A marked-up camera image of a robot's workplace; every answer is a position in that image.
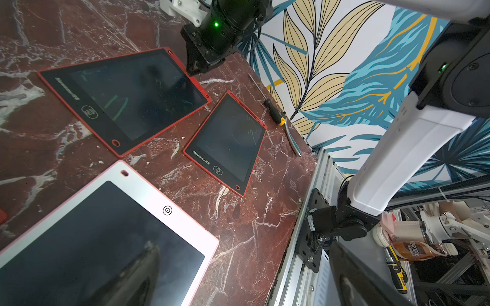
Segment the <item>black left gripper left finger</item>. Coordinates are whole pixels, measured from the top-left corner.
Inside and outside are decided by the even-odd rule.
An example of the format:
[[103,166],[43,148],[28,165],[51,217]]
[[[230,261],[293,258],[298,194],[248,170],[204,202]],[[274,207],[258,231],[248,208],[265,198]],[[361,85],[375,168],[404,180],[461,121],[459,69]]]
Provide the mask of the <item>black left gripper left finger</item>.
[[151,305],[160,272],[160,248],[146,242],[127,263],[110,263],[108,256],[80,259],[82,283],[78,305]]

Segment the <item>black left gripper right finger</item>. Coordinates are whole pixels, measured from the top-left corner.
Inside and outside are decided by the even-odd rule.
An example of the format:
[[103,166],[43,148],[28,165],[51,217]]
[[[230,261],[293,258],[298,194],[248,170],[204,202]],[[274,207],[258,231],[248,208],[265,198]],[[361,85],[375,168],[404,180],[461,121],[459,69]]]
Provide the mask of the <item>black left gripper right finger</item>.
[[341,305],[411,305],[339,242],[332,243],[329,262]]

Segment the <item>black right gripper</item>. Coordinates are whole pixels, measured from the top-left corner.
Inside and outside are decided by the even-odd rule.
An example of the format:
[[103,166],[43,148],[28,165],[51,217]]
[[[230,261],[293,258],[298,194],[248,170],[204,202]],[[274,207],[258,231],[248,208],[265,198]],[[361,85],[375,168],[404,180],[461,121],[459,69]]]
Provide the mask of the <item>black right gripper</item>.
[[218,46],[215,50],[212,43],[207,41],[193,24],[184,25],[181,36],[186,43],[186,72],[189,76],[214,70],[221,66],[228,56],[236,52],[232,45]]

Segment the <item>red stylus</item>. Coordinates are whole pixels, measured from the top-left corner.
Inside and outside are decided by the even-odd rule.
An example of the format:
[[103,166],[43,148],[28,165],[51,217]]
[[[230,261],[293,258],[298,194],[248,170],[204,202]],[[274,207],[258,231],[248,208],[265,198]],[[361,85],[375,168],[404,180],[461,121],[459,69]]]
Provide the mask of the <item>red stylus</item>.
[[187,72],[186,72],[186,66],[182,63],[182,61],[175,55],[175,53],[169,49],[168,47],[165,47],[165,51],[167,52],[167,54],[170,56],[170,58],[176,63],[176,65],[179,67],[179,69],[184,73],[184,75],[191,81],[191,83],[198,89],[200,90],[199,88],[199,83],[197,82],[197,80],[193,77],[193,76],[190,76]]

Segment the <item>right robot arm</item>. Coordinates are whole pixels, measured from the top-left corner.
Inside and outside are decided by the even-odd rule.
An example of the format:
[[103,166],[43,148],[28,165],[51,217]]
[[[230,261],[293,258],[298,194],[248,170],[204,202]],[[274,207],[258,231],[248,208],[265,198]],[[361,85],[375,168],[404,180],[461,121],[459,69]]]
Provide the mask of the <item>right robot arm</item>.
[[265,73],[280,124],[313,148],[351,150],[336,204],[306,216],[317,246],[365,237],[424,173],[488,171],[439,159],[489,126],[488,1],[194,1],[182,31],[193,74],[236,52]]

